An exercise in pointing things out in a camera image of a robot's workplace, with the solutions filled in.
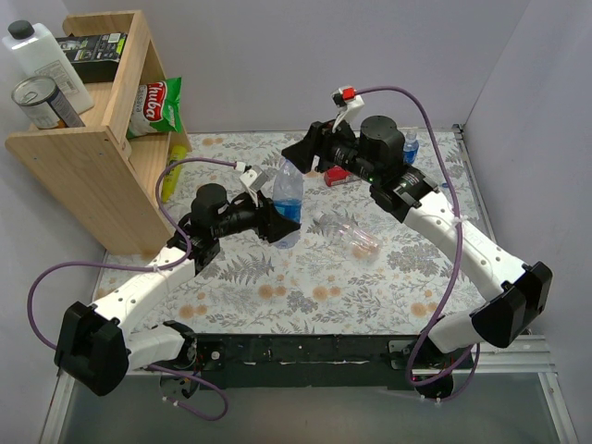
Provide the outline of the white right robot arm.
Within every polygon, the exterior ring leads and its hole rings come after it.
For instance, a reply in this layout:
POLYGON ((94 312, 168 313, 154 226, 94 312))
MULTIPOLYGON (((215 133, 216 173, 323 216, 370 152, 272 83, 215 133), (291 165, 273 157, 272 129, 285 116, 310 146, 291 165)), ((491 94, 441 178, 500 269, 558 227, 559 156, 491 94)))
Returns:
POLYGON ((429 367, 476 343, 508 347, 545 309, 552 280, 543 263, 526 264, 463 222, 437 183, 403 160, 405 138, 389 117, 366 118, 358 133, 347 122, 316 121, 282 155, 303 174, 333 166, 369 183, 375 203, 423 235, 476 286, 484 304, 441 316, 418 345, 429 367))

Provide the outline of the blue label crushed bottle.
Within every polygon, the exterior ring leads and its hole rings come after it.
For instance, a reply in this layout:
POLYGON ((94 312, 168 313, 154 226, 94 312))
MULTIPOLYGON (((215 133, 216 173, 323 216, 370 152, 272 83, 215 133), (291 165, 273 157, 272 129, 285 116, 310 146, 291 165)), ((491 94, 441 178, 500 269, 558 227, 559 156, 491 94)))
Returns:
POLYGON ((284 217, 301 223, 304 196, 303 175, 290 161, 284 159, 274 180, 272 199, 284 217))

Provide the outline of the Pocari Sweat blue label bottle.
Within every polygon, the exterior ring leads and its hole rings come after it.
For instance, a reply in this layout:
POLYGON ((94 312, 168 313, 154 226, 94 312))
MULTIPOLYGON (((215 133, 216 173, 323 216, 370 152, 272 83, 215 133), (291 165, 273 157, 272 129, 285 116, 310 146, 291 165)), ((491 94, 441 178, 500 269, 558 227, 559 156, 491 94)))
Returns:
POLYGON ((405 134, 405 143, 403 145, 403 161, 406 164, 412 165, 415 162, 419 146, 417 132, 409 129, 405 134))

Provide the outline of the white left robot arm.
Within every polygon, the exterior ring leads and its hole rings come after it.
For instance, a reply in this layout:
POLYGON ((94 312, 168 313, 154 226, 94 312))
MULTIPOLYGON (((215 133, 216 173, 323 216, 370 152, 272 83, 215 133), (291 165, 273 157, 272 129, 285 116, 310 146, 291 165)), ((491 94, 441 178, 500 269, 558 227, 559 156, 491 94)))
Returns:
POLYGON ((135 328, 172 290, 214 260, 220 239, 251 230, 274 243, 300 225, 263 194, 252 198, 243 192, 230 201, 226 189, 212 183, 196 192, 179 227, 150 272, 91 305, 76 302, 64 314, 54 362, 98 396, 111 392, 130 370, 158 363, 185 370, 195 363, 198 340, 190 328, 176 321, 143 332, 135 328))

